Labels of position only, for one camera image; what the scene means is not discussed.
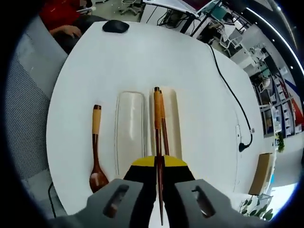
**black computer mouse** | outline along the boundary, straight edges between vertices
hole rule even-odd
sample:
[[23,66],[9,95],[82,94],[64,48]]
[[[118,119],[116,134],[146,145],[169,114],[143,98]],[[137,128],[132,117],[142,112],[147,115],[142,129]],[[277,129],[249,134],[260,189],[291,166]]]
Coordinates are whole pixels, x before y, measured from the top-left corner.
[[103,31],[124,33],[126,30],[128,30],[129,26],[130,25],[120,20],[110,20],[104,24]]

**office chair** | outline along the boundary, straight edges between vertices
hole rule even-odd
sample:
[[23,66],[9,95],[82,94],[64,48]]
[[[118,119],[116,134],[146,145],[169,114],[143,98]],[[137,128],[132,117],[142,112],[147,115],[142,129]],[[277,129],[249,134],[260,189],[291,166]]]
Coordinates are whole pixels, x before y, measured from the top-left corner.
[[[48,107],[66,58],[40,17],[35,17],[13,54],[5,91],[8,147],[25,189],[47,218],[53,217],[47,194],[52,182],[46,148]],[[65,215],[54,189],[51,197],[57,215]]]
[[134,3],[137,0],[122,0],[122,8],[120,9],[119,12],[121,15],[125,14],[126,12],[131,11],[134,16],[136,16],[139,12],[142,11],[142,8],[134,6]]
[[231,57],[231,53],[229,51],[230,45],[233,45],[233,47],[236,48],[241,44],[242,39],[243,39],[242,36],[229,39],[229,37],[227,37],[226,34],[222,34],[219,39],[219,44],[224,48],[224,51],[228,52],[229,56]]

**person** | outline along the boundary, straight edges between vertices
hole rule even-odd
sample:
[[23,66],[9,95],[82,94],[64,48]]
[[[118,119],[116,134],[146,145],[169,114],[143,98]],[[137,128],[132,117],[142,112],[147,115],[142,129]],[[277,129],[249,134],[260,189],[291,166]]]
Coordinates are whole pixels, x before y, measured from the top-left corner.
[[[86,1],[87,7],[92,6],[91,0]],[[39,13],[50,34],[68,54],[94,22],[106,21],[95,15],[80,15],[79,7],[80,0],[46,0]]]

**wooden chopstick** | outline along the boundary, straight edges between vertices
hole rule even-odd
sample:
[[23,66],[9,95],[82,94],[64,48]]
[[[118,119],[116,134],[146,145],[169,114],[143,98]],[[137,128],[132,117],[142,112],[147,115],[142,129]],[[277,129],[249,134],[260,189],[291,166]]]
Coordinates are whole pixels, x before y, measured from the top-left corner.
[[165,147],[165,154],[169,155],[169,144],[168,144],[168,135],[167,135],[167,125],[166,125],[166,116],[165,116],[165,106],[163,103],[162,91],[161,94],[161,128],[162,128],[162,136],[163,136],[163,144]]
[[154,127],[155,127],[155,140],[156,140],[156,168],[157,168],[157,183],[158,195],[161,213],[161,225],[163,225],[163,201],[162,201],[162,142],[161,142],[161,94],[159,87],[154,88]]

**white table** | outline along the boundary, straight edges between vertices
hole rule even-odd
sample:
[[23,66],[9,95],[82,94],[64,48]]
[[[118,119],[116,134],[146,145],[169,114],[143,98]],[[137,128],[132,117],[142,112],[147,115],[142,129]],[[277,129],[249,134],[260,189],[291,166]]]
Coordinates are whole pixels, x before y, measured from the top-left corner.
[[88,180],[93,166],[93,105],[102,105],[99,157],[111,181],[115,178],[114,122],[119,92],[139,91],[147,98],[149,90],[162,85],[176,90],[182,156],[194,176],[222,191],[248,193],[263,147],[263,129],[246,73],[215,50],[224,77],[255,129],[252,145],[239,153],[236,126],[240,125],[242,140],[248,143],[246,121],[207,45],[157,26],[129,22],[125,34],[115,34],[103,32],[103,24],[94,23],[68,56],[48,112],[48,163],[66,212],[73,214],[85,207],[92,194]]

